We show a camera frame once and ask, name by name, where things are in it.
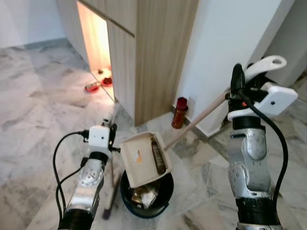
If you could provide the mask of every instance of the trash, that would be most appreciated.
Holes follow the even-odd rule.
[[[131,200],[141,204],[144,209],[148,209],[157,198],[160,186],[160,181],[154,181],[141,187],[134,188],[132,190]]]

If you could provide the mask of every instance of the red can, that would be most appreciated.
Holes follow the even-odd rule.
[[[177,106],[172,122],[172,127],[174,128],[182,128],[184,117],[186,115],[186,111],[188,110],[187,99],[184,97],[179,97],[177,100]]]

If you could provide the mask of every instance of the dustpan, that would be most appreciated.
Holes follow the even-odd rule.
[[[163,174],[159,174],[155,163],[152,138],[160,145],[159,152],[166,167]],[[121,156],[131,188],[156,181],[172,171],[169,155],[165,153],[163,147],[164,142],[157,132],[143,132],[125,139],[120,144]]]

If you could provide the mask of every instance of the open cabinet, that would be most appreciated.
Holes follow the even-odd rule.
[[[58,3],[67,38],[93,73],[111,69],[114,97],[136,126],[171,110],[198,0]]]

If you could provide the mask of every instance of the white wall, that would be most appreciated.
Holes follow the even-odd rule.
[[[275,23],[277,28],[271,26],[275,32],[293,1],[284,4],[284,15],[277,14],[279,24]],[[243,67],[249,63],[280,5],[281,0],[200,0],[177,91],[177,97],[188,99],[188,119],[198,116],[230,85],[236,63]],[[226,111],[225,105],[220,106],[198,128],[212,135],[219,130]]]
[[[295,0],[265,55],[287,59],[287,66],[266,76],[280,85],[295,82],[307,67],[307,1]]]
[[[62,37],[56,0],[0,0],[0,48]]]

